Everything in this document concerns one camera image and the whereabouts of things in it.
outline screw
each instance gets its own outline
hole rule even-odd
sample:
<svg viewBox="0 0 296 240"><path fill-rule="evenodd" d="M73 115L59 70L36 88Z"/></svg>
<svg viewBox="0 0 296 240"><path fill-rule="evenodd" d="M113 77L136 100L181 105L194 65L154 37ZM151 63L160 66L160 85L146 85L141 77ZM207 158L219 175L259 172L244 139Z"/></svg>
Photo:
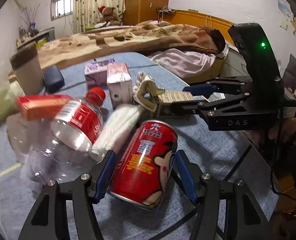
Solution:
<svg viewBox="0 0 296 240"><path fill-rule="evenodd" d="M88 173L84 173L82 174L82 176L80 176L82 180L86 180L90 178L90 175Z"/></svg>
<svg viewBox="0 0 296 240"><path fill-rule="evenodd" d="M211 175L209 173L203 173L201 176L203 179L210 179Z"/></svg>
<svg viewBox="0 0 296 240"><path fill-rule="evenodd" d="M56 184L56 181L54 179L51 179L50 181L47 182L48 186L54 186Z"/></svg>
<svg viewBox="0 0 296 240"><path fill-rule="evenodd" d="M238 186L243 186L243 185L244 185L244 181L241 180L241 179L237 179L237 180L235 181L235 184L237 184Z"/></svg>

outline container with brown lid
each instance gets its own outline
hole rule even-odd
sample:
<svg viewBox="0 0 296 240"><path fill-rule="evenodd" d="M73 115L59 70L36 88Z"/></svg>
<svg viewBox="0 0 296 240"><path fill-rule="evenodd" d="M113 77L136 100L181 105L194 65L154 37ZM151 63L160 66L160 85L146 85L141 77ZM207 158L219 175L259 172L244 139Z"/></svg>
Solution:
<svg viewBox="0 0 296 240"><path fill-rule="evenodd" d="M34 43L24 46L10 57L16 78L26 95L36 95L44 87L44 74L40 68Z"/></svg>

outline red santa hat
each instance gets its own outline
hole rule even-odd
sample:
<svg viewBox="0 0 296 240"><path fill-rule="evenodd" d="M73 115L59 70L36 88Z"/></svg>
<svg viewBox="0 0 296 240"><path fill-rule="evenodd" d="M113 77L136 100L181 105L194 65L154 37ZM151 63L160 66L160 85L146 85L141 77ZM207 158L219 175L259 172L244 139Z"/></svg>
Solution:
<svg viewBox="0 0 296 240"><path fill-rule="evenodd" d="M106 7L105 6L101 6L100 8L98 8L98 10L100 11L101 14L103 14L103 11Z"/></svg>

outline wooden headboard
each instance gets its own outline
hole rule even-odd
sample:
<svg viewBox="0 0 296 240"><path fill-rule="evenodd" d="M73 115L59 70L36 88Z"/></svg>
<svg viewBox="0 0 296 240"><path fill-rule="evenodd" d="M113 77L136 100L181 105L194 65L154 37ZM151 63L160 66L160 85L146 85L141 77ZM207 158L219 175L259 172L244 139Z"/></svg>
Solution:
<svg viewBox="0 0 296 240"><path fill-rule="evenodd" d="M192 26L206 26L206 19L208 27L211 26L212 22L212 28L218 29L223 37L229 41L231 44L234 44L229 33L228 29L234 24L232 22L229 22L227 20L211 16L207 17L207 14L203 13L197 13L197 12L190 12L190 11L183 11L183 10L177 10L174 15L163 13L163 20L170 22L172 24L188 24Z"/></svg>

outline patterned blanket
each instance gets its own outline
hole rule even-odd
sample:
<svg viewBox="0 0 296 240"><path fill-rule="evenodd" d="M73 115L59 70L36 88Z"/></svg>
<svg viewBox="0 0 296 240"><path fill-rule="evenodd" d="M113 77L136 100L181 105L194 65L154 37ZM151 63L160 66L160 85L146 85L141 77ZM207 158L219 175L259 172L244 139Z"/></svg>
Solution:
<svg viewBox="0 0 296 240"><path fill-rule="evenodd" d="M136 26L93 30L44 44L38 51L42 69L59 69L112 53L134 51L149 55L176 48L185 51L218 54L225 47L218 29L177 24L158 27L142 23Z"/></svg>

